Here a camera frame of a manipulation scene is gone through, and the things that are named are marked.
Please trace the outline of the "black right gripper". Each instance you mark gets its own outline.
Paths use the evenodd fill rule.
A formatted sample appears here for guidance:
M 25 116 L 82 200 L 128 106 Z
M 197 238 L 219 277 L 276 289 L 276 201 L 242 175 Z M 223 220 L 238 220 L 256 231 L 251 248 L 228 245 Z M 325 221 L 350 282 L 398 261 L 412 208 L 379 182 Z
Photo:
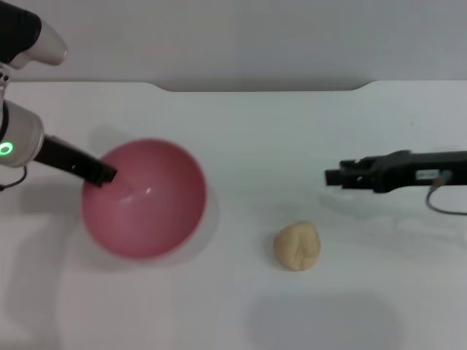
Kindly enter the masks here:
M 372 166 L 373 179 L 359 172 L 369 171 Z M 378 159 L 341 160 L 339 168 L 324 172 L 327 186 L 389 193 L 402 187 L 430 186 L 438 178 L 448 186 L 467 185 L 467 151 L 413 153 L 404 150 Z

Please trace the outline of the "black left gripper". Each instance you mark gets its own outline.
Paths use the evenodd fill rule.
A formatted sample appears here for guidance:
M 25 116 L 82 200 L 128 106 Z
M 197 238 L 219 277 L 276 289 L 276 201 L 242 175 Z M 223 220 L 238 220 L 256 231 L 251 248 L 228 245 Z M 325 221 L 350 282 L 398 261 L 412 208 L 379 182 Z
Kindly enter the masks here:
M 112 182 L 117 170 L 55 136 L 46 135 L 34 161 L 75 175 L 102 187 Z

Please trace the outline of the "pink plastic bowl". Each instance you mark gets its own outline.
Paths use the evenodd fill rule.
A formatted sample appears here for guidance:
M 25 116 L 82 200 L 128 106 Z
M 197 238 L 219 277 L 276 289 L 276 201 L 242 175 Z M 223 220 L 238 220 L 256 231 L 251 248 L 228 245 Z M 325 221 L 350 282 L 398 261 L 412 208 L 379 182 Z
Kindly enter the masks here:
M 181 247 L 198 230 L 208 187 L 198 161 L 161 139 L 122 144 L 102 157 L 110 183 L 84 183 L 81 214 L 98 245 L 120 257 L 152 259 Z

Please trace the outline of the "beige egg yolk pastry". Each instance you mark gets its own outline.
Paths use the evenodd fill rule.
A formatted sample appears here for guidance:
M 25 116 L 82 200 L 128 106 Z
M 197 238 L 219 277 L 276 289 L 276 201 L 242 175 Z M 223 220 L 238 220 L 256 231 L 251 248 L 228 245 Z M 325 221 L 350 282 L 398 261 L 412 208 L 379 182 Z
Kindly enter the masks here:
M 306 271 L 318 261 L 321 250 L 317 228 L 302 221 L 284 227 L 273 240 L 274 256 L 285 268 Z

